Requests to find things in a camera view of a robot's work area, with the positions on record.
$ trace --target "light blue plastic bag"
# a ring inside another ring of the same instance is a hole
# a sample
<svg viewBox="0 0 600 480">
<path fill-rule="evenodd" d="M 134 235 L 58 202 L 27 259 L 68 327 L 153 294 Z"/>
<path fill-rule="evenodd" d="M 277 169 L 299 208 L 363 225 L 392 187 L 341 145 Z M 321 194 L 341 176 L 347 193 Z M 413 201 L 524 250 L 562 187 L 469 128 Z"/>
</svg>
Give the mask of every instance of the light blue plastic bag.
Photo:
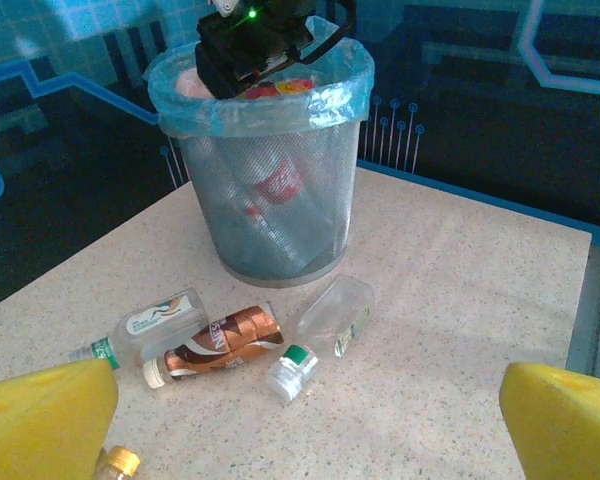
<svg viewBox="0 0 600 480">
<path fill-rule="evenodd" d="M 309 17 L 315 37 L 308 55 L 338 27 L 323 18 Z M 369 52 L 350 38 L 309 66 L 292 65 L 267 80 L 308 78 L 319 74 L 322 86 L 305 93 L 256 100 L 203 100 L 185 97 L 175 86 L 181 72 L 196 66 L 195 43 L 156 57 L 145 74 L 149 96 L 160 115 L 160 128 L 171 137 L 259 137 L 316 130 L 362 121 L 369 112 L 374 63 Z"/>
</svg>

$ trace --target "yellow foam block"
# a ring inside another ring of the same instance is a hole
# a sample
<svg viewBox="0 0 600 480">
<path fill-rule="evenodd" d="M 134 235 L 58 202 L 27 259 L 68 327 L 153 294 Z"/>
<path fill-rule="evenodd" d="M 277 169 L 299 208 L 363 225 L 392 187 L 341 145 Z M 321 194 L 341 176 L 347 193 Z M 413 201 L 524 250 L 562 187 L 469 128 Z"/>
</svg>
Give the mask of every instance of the yellow foam block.
<svg viewBox="0 0 600 480">
<path fill-rule="evenodd" d="M 117 402 L 103 359 L 0 382 L 0 480 L 90 479 Z"/>
<path fill-rule="evenodd" d="M 514 363 L 500 410 L 528 480 L 600 480 L 600 379 Z"/>
</svg>

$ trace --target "speckled countertop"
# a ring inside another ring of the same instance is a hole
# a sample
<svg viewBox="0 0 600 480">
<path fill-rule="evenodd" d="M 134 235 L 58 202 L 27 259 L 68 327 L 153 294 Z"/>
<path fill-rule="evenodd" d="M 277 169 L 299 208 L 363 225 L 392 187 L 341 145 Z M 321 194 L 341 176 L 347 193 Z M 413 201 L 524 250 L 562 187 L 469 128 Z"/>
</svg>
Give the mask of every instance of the speckled countertop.
<svg viewBox="0 0 600 480">
<path fill-rule="evenodd" d="M 336 272 L 378 315 L 289 405 L 250 365 L 152 391 L 118 373 L 106 446 L 141 479 L 523 478 L 498 408 L 509 362 L 564 366 L 588 234 L 358 170 L 347 253 L 287 290 L 240 283 L 187 184 L 0 304 L 0 379 L 66 361 L 117 318 L 194 286 L 218 318 L 271 300 L 280 322 Z"/>
</svg>

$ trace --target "wastebasket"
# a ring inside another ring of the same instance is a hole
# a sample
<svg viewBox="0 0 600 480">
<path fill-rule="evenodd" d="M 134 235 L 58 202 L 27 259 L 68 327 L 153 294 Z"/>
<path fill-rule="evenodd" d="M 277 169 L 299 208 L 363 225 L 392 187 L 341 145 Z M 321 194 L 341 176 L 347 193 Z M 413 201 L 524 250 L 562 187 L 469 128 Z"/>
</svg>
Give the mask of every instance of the wastebasket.
<svg viewBox="0 0 600 480">
<path fill-rule="evenodd" d="M 315 45 L 337 27 L 310 17 Z M 189 98 L 175 90 L 195 67 L 194 46 L 167 51 L 148 71 L 160 127 L 178 140 L 226 270 L 263 287 L 290 287 L 333 269 L 344 254 L 360 122 L 374 64 L 352 39 L 272 82 L 311 77 L 303 93 L 256 100 Z"/>
</svg>

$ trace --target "gold bottle cap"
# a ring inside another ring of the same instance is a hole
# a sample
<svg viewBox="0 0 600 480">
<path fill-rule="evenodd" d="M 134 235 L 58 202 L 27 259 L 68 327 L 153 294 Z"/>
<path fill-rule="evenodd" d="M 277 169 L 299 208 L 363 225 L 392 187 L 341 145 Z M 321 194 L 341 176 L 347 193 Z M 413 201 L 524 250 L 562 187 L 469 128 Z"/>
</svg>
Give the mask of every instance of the gold bottle cap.
<svg viewBox="0 0 600 480">
<path fill-rule="evenodd" d="M 140 457 L 128 448 L 116 445 L 107 454 L 107 463 L 132 477 L 140 465 Z"/>
</svg>

